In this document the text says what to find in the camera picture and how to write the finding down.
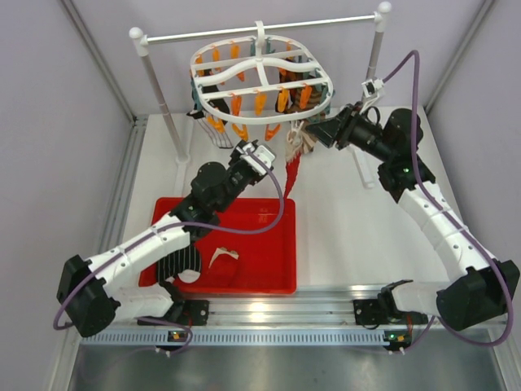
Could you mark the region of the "white clip sock hanger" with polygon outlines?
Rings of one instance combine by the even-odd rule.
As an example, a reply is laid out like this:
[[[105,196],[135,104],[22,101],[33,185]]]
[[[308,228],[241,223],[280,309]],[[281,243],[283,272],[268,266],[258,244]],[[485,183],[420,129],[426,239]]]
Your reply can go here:
[[[280,83],[280,68],[302,72],[304,80]],[[203,76],[204,69],[211,69],[212,75]],[[288,37],[268,34],[260,21],[256,22],[253,35],[223,39],[196,51],[190,59],[190,76],[204,110],[216,119],[227,121],[225,130],[231,128],[243,140],[253,126],[265,127],[265,140],[270,140],[282,123],[306,117],[305,113],[275,111],[281,89],[328,85],[328,97],[310,115],[326,107],[330,110],[335,92],[331,78],[306,46]],[[203,92],[203,86],[213,85],[219,92]],[[210,106],[208,101],[213,99],[224,99],[230,114]]]

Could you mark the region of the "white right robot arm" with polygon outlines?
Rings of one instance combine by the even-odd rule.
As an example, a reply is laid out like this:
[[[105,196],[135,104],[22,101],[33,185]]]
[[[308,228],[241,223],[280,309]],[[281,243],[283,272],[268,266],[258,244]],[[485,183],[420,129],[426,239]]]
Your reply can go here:
[[[325,147],[354,146],[380,160],[383,189],[413,219],[448,276],[446,283],[411,279],[382,288],[379,311],[389,323],[410,312],[435,316],[460,332],[503,314],[510,315],[520,277],[512,261],[498,261],[449,206],[435,175],[418,156],[421,120],[408,108],[394,110],[385,125],[347,105],[308,131]]]

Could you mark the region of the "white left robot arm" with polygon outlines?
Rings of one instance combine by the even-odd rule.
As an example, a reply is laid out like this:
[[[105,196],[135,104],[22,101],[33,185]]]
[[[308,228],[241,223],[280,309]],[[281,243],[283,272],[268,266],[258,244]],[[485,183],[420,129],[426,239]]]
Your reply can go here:
[[[56,330],[74,327],[83,337],[112,323],[155,318],[176,323],[184,305],[172,286],[154,283],[130,287],[129,281],[157,261],[189,248],[213,230],[220,230],[225,212],[246,187],[270,174],[275,155],[257,141],[241,141],[228,165],[208,162],[191,181],[190,193],[156,223],[132,239],[86,260],[69,258],[57,291]]]

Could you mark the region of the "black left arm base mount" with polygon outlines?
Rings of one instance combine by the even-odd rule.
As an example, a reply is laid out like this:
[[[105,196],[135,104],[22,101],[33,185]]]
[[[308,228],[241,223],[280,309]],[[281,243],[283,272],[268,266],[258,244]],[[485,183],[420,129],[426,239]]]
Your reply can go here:
[[[178,301],[166,312],[157,317],[144,317],[138,319],[139,325],[182,325],[185,327],[205,326],[209,316],[209,301],[184,300]]]

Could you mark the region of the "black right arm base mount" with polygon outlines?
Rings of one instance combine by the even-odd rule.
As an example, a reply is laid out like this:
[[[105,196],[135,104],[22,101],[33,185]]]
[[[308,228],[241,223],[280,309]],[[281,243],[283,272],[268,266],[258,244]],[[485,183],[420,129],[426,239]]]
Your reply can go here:
[[[378,300],[354,300],[352,304],[356,325],[375,329],[390,323],[387,313],[383,310]]]

